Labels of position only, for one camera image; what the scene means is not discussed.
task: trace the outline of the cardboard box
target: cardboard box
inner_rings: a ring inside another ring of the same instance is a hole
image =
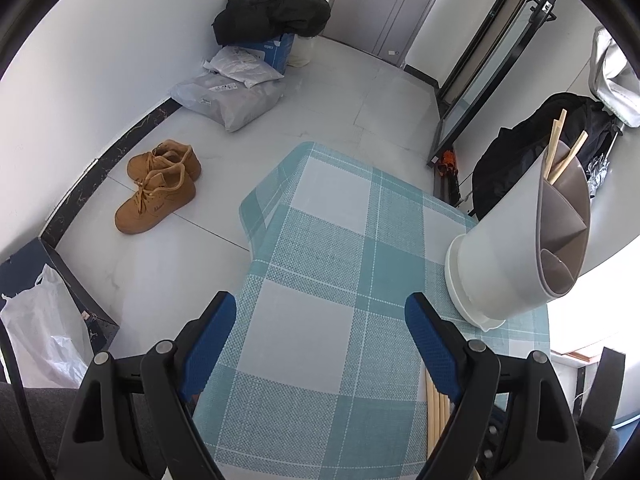
[[[241,46],[248,50],[255,57],[284,74],[295,38],[295,34],[283,34],[279,38],[274,38],[264,43],[238,43],[236,46]]]
[[[94,354],[106,350],[118,332],[117,323],[84,290],[60,255],[40,238],[34,238],[0,265],[0,294],[12,298],[33,288],[45,264],[60,274],[69,289],[71,298],[86,323]],[[0,310],[5,303],[0,296]]]

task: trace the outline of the brown shoe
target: brown shoe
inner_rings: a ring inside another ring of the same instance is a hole
[[[116,211],[116,227],[128,235],[149,231],[194,196],[196,187],[183,164],[152,170]]]
[[[134,156],[127,164],[127,174],[132,180],[142,182],[150,171],[164,170],[178,162],[184,164],[191,180],[195,182],[202,172],[196,154],[188,144],[171,139],[161,142],[151,152]]]

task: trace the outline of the checkered tablecloth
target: checkered tablecloth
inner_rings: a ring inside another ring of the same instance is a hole
[[[306,142],[240,216],[253,261],[194,414],[230,480],[415,478],[426,394],[412,292],[496,353],[548,352],[546,307],[488,333],[460,317],[443,263],[475,222],[387,173]]]

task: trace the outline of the black box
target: black box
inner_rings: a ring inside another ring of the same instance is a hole
[[[94,354],[106,350],[118,332],[117,323],[84,290],[60,255],[40,238],[34,238],[0,265],[0,294],[12,298],[33,288],[45,264],[56,270],[64,280],[86,323]],[[0,310],[5,303],[0,296]]]

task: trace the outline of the blue gripper pad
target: blue gripper pad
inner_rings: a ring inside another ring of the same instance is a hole
[[[227,292],[184,360],[182,386],[178,392],[185,402],[206,386],[235,322],[236,300]]]
[[[433,315],[439,322],[438,329],[434,322],[427,316],[421,303],[426,302],[427,308],[431,309]],[[438,317],[438,314],[429,304],[428,300],[421,293],[410,295],[404,304],[404,320],[407,328],[414,338],[415,345],[420,352],[420,357],[429,371],[437,390],[449,397],[451,402],[457,404],[462,395],[462,388],[459,377],[459,361],[452,354],[452,351],[462,349],[448,348],[442,336],[447,338],[448,334],[441,334],[443,330],[448,330]]]

